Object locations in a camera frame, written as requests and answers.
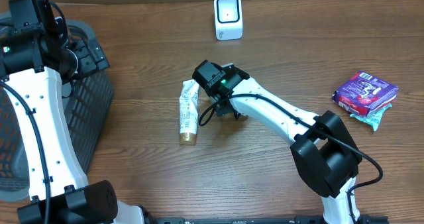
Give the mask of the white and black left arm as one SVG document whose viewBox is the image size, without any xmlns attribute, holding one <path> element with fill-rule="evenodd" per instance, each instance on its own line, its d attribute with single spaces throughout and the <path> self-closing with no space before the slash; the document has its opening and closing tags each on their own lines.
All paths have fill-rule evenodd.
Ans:
<svg viewBox="0 0 424 224">
<path fill-rule="evenodd" d="M 83 38 L 49 0 L 10 0 L 11 31 L 1 39 L 1 87 L 12 101 L 29 169 L 31 203 L 21 223 L 148 222 L 145 210 L 117 199 L 110 182 L 90 184 L 71 141 L 62 86 L 109 67 L 91 27 Z"/>
</svg>

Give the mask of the purple Carefree pad pack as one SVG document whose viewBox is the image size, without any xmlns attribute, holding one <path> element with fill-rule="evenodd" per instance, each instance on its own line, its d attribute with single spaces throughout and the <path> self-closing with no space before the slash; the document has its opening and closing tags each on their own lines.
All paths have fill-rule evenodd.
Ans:
<svg viewBox="0 0 424 224">
<path fill-rule="evenodd" d="M 335 90 L 332 100 L 348 112 L 367 117 L 396 97 L 398 86 L 363 70 Z"/>
</svg>

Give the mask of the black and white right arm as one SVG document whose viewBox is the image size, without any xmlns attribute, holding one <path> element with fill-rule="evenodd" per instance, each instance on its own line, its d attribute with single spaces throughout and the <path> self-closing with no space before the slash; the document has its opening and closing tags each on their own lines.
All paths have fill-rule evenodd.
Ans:
<svg viewBox="0 0 424 224">
<path fill-rule="evenodd" d="M 352 188 L 362 156 L 338 115 L 331 111 L 317 115 L 297 108 L 234 64 L 220 66 L 204 60 L 192 77 L 212 102 L 199 116 L 200 126 L 212 115 L 257 120 L 289 144 L 299 176 L 321 196 L 324 221 L 358 222 L 360 212 Z"/>
</svg>

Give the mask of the white and gold tube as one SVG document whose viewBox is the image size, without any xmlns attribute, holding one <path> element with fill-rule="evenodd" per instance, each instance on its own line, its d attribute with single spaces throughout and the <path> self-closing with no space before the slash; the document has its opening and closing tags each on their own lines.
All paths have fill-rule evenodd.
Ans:
<svg viewBox="0 0 424 224">
<path fill-rule="evenodd" d="M 180 94 L 180 144 L 195 145 L 198 128 L 199 84 L 195 80 L 183 82 Z"/>
</svg>

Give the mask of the teal snack packet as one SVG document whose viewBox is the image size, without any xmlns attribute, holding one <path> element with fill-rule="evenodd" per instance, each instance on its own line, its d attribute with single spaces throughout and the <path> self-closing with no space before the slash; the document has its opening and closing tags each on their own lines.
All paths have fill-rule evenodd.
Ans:
<svg viewBox="0 0 424 224">
<path fill-rule="evenodd" d="M 370 125 L 373 129 L 373 131 L 377 131 L 378 127 L 380 126 L 381 120 L 382 120 L 382 116 L 385 113 L 385 111 L 389 108 L 392 107 L 391 103 L 388 103 L 387 105 L 385 105 L 384 107 L 382 107 L 381 109 L 368 114 L 366 117 L 361 117 L 359 115 L 355 115 L 355 114 L 350 114 L 350 117 L 354 117 L 355 119 L 366 123 L 367 125 Z"/>
</svg>

